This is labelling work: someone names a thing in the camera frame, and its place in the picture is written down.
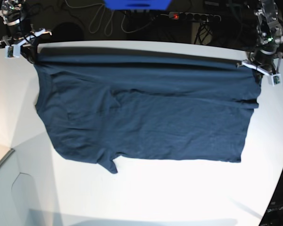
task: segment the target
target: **dark blue t-shirt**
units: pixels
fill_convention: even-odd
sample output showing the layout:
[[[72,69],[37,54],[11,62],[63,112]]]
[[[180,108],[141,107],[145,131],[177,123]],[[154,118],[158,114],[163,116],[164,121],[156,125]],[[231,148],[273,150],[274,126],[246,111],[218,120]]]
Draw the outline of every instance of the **dark blue t-shirt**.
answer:
[[[240,162],[260,85],[251,69],[184,58],[40,55],[36,109],[66,159]]]

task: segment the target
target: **electronic equipment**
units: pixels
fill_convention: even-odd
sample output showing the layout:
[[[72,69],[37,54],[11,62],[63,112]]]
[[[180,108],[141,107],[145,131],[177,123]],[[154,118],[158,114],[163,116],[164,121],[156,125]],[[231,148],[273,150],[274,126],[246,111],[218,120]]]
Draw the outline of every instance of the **electronic equipment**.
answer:
[[[268,77],[268,82],[275,86],[282,82],[279,67],[283,57],[277,52],[283,43],[283,28],[278,21],[278,9],[274,0],[258,0],[255,15],[258,18],[258,41],[254,53],[237,66],[246,66]],[[279,58],[277,66],[274,59]]]
[[[27,10],[26,0],[0,0],[0,16],[3,23],[10,30],[11,36],[4,36],[1,44],[5,44],[6,58],[14,58],[23,55],[30,62],[34,62],[36,57],[36,46],[40,35],[49,33],[45,29],[35,31],[30,25],[29,12]],[[124,3],[127,1],[106,0],[109,7],[116,8],[115,2]],[[126,7],[149,9],[149,6],[161,5],[162,8],[167,7],[169,0],[149,0],[147,3],[140,3],[141,0],[134,1],[132,5],[127,4]],[[255,51],[249,53],[248,59],[240,62],[237,66],[246,66],[258,72],[258,76],[267,76],[272,86],[282,82],[279,67],[283,53],[278,49],[283,43],[283,28],[278,21],[277,6],[274,0],[257,0],[251,1],[254,7],[255,15],[258,18],[257,33],[258,41]],[[233,10],[235,7],[233,0],[228,1],[229,7]],[[171,19],[179,20],[196,20],[202,22],[210,22],[211,20],[221,21],[221,17],[210,14],[194,14],[171,12],[168,15]],[[277,66],[274,65],[274,59],[279,58]]]
[[[234,7],[244,7],[245,0],[232,0],[232,4]],[[229,0],[204,0],[203,1],[204,8],[216,11],[227,10],[231,5]]]
[[[0,44],[5,44],[6,58],[20,57],[23,55],[33,63],[36,54],[35,45],[38,37],[51,32],[45,29],[35,31],[30,24],[29,13],[25,4],[26,0],[0,0],[0,17],[8,26],[10,36],[4,36]]]

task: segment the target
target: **cable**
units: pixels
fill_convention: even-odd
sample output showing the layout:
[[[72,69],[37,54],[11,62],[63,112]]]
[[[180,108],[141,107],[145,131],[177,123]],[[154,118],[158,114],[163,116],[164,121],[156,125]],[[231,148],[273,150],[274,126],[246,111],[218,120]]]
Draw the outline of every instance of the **cable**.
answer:
[[[34,9],[35,7],[38,7],[38,9],[39,9],[37,12],[34,12],[34,11],[33,11],[33,9]],[[40,14],[40,13],[41,13],[41,10],[42,10],[42,11],[46,11],[47,9],[52,9],[52,11],[53,11],[54,13],[56,13],[56,14],[59,13],[61,10],[66,11],[71,17],[73,17],[74,19],[76,19],[77,21],[79,21],[83,28],[85,28],[85,25],[84,25],[84,23],[81,21],[81,19],[78,18],[78,17],[76,17],[76,16],[74,16],[73,14],[71,14],[68,9],[64,9],[64,8],[63,8],[63,5],[61,5],[59,11],[56,11],[55,8],[54,8],[52,5],[43,7],[42,4],[40,4],[40,3],[35,3],[35,4],[33,4],[31,7],[29,7],[28,13],[29,13],[29,16],[32,17],[32,16],[36,16],[36,15]]]
[[[207,31],[204,31],[203,33],[199,33],[199,35],[198,35],[198,41],[199,41],[200,45],[203,45],[203,40],[201,40],[201,36],[203,36],[206,32]]]
[[[241,11],[241,8],[239,8],[239,9],[240,9],[240,10],[239,10],[239,12],[240,12],[240,18],[241,18],[241,21],[242,21],[242,11]],[[242,31],[243,31],[243,24],[241,23],[241,24],[240,24],[240,31],[239,31],[239,33],[238,33],[237,38],[235,39],[235,42],[233,43],[233,47],[236,45],[237,41],[239,40],[239,38],[240,38],[240,36],[241,36],[241,34],[242,34]]]
[[[249,25],[244,24],[244,23],[242,22],[242,20],[238,17],[237,12],[236,12],[236,10],[235,10],[235,8],[234,8],[234,5],[233,5],[233,0],[228,0],[228,3],[229,3],[229,5],[230,5],[232,14],[233,14],[233,16],[236,18],[236,20],[237,20],[242,26],[250,27]]]
[[[196,44],[197,40],[200,40],[199,37],[200,37],[200,34],[203,31],[203,29],[204,29],[204,25],[203,25],[203,23],[201,23],[199,28],[198,28],[195,40],[194,40],[194,45]]]
[[[211,27],[210,27],[210,26],[209,26],[209,29],[207,29],[207,27],[204,27],[204,29],[206,29],[206,31],[207,31],[211,36],[213,36],[212,30],[211,30]]]
[[[193,3],[192,3],[192,0],[188,0],[189,1],[189,4],[190,4],[190,6],[189,6],[189,9],[188,10],[190,10],[192,7],[193,7]]]
[[[204,29],[207,31],[207,33],[206,33],[206,35],[204,36],[204,38],[201,40],[200,39],[200,36],[199,36],[199,40],[200,40],[200,44],[201,45],[203,45],[203,42],[204,42],[204,40],[209,36],[209,35],[211,35],[211,36],[213,36],[212,35],[212,33],[211,33],[211,31],[210,31],[210,28],[208,29],[208,28],[206,28],[207,27],[207,24],[204,26]]]
[[[168,31],[166,31],[164,28],[162,28],[163,33],[166,35],[166,38],[170,40],[170,42],[177,42],[176,38]]]
[[[23,20],[21,20],[21,11],[19,11],[19,28],[20,28],[21,35],[23,36],[25,41],[33,47],[33,44],[26,38],[26,34],[23,33],[23,29],[22,29]]]
[[[104,17],[105,12],[106,12],[105,4],[103,4],[103,3],[96,3],[96,4],[87,5],[87,6],[70,6],[67,0],[64,0],[64,1],[65,1],[66,5],[67,5],[69,8],[90,8],[90,7],[94,7],[94,6],[100,6],[99,9],[98,9],[98,11],[95,13],[95,16],[93,17],[93,19],[91,20],[91,22],[89,23],[89,26],[88,26],[88,31],[89,31],[89,33],[91,33],[91,34],[95,34],[95,33],[97,33],[97,32],[99,31],[100,26],[101,26],[101,23],[102,23],[102,20],[103,20],[103,17]],[[100,16],[99,25],[98,25],[98,27],[97,27],[94,31],[92,31],[92,30],[91,30],[91,26],[93,25],[94,21],[95,21],[96,18],[98,17],[98,14],[99,14],[99,12],[101,11],[102,8],[103,8],[103,12],[102,12],[102,15]],[[111,35],[112,35],[112,32],[113,32],[112,18],[113,18],[114,12],[115,12],[115,10],[112,10],[112,11],[111,11],[111,16],[110,16],[110,18],[109,18],[109,20],[108,20],[108,22],[107,22],[107,25],[105,26],[105,29],[104,29],[104,34],[105,34],[107,37],[111,36]],[[107,30],[108,30],[108,27],[109,27],[109,26],[111,27],[111,29],[110,29],[110,32],[107,33]]]
[[[123,20],[122,20],[121,29],[122,29],[122,31],[123,31],[124,33],[126,33],[126,34],[131,34],[131,33],[138,32],[138,31],[140,31],[140,30],[142,30],[142,29],[148,27],[148,26],[153,22],[153,20],[151,20],[149,23],[147,23],[147,24],[144,25],[143,27],[140,27],[140,28],[138,28],[138,29],[136,29],[136,30],[134,30],[134,31],[129,31],[129,32],[128,32],[128,31],[125,31],[125,29],[124,29],[124,21],[125,21],[125,18],[126,18],[126,16],[124,16],[124,18],[123,18]]]

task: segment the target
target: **white panel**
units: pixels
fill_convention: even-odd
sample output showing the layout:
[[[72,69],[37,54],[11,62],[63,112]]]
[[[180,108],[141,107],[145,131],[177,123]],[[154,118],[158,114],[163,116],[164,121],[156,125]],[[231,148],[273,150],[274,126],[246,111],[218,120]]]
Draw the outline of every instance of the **white panel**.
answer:
[[[24,226],[46,226],[32,176],[20,173],[11,192],[19,216],[25,219]]]
[[[13,153],[0,166],[0,226],[23,226],[11,195],[12,185],[19,175],[16,154]]]
[[[242,51],[179,43],[89,41],[43,47],[94,46],[243,60]],[[157,161],[120,157],[119,173],[68,161],[52,148],[33,103],[33,65],[6,60],[0,50],[0,143],[8,140],[22,173],[35,180],[46,225],[258,225],[283,168],[283,86],[262,82],[242,163]]]

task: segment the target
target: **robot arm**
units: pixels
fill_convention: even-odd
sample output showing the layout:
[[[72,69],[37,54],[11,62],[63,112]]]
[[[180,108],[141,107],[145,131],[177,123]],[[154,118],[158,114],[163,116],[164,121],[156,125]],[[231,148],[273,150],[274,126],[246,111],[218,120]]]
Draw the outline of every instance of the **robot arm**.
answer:
[[[37,37],[49,33],[45,29],[35,31],[30,24],[26,0],[0,0],[0,17],[8,26],[11,36],[4,36],[0,44],[5,44],[6,58],[20,57],[20,55],[33,55],[34,42]]]
[[[283,28],[278,21],[278,10],[274,0],[259,0],[255,15],[258,18],[258,41],[254,53],[237,66],[246,66],[268,77],[272,86],[281,83],[279,67],[283,53],[278,52],[283,43]],[[277,67],[274,59],[279,58]]]

